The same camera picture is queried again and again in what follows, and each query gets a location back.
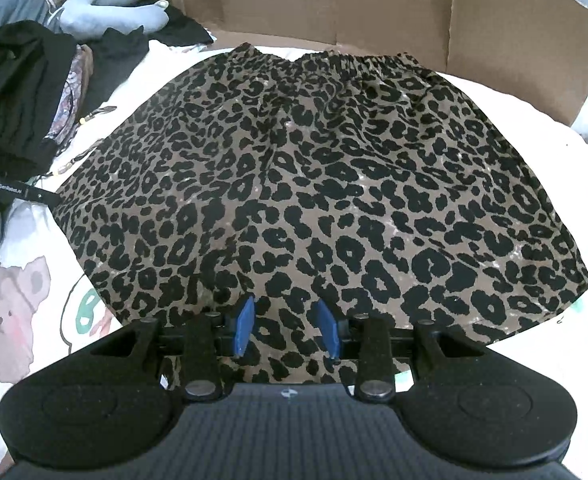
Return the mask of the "black ribbed garment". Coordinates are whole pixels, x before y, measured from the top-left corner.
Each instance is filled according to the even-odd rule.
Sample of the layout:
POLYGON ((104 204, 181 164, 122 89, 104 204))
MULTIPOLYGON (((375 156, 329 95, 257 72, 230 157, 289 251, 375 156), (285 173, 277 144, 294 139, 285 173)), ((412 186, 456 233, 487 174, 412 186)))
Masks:
POLYGON ((0 26, 0 176, 50 168, 58 145, 47 135, 76 51, 73 36, 34 21, 0 26))

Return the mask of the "white cartoon print bedsheet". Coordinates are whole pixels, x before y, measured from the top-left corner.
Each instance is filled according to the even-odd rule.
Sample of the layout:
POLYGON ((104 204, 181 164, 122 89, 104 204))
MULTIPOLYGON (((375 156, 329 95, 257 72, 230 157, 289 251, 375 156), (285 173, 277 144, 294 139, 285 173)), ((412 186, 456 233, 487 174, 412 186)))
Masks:
MULTIPOLYGON (((294 61, 299 49, 256 47, 294 61)), ((210 56, 156 49, 118 90, 116 108, 83 126, 76 142, 83 160, 171 79, 210 56)), ((566 125, 530 104, 482 84, 442 75, 462 90, 516 148, 570 230, 588 268, 588 145, 566 125)), ((66 177, 47 185, 58 193, 66 177)), ((18 200, 0 245, 0 401, 21 379, 128 325, 122 324, 85 275, 55 208, 18 200)), ((562 313, 528 330, 487 344, 567 388, 578 407, 578 427, 566 462, 588 479, 588 290, 562 313)), ((0 436, 0 457, 6 446, 0 436)))

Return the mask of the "leopard print skirt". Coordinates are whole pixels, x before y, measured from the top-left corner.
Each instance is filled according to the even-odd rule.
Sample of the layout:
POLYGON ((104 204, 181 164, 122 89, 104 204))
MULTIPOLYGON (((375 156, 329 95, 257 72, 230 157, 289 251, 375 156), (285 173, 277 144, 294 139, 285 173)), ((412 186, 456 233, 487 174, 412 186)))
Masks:
POLYGON ((118 321, 178 327, 253 295, 227 382, 344 382, 312 307, 492 344, 588 290, 533 170, 409 55, 243 44, 171 79, 59 188, 54 211, 118 321))

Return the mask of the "blue grey neck pillow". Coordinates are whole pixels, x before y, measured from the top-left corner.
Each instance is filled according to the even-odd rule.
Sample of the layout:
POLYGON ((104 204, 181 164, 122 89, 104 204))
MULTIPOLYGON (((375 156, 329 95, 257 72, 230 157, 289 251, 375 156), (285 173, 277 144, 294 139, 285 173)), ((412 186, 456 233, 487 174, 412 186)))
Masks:
POLYGON ((167 0, 53 0, 52 21, 78 41, 100 39, 108 29, 128 35, 142 29, 158 32, 169 22, 167 0))

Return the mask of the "brown cardboard sheet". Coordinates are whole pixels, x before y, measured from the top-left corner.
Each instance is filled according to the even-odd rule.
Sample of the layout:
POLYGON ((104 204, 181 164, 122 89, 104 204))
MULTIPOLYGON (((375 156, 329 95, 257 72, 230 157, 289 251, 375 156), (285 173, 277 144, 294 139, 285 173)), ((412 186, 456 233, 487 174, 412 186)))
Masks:
POLYGON ((570 124, 588 96, 588 8, 576 0, 169 0, 205 25, 407 52, 570 124))

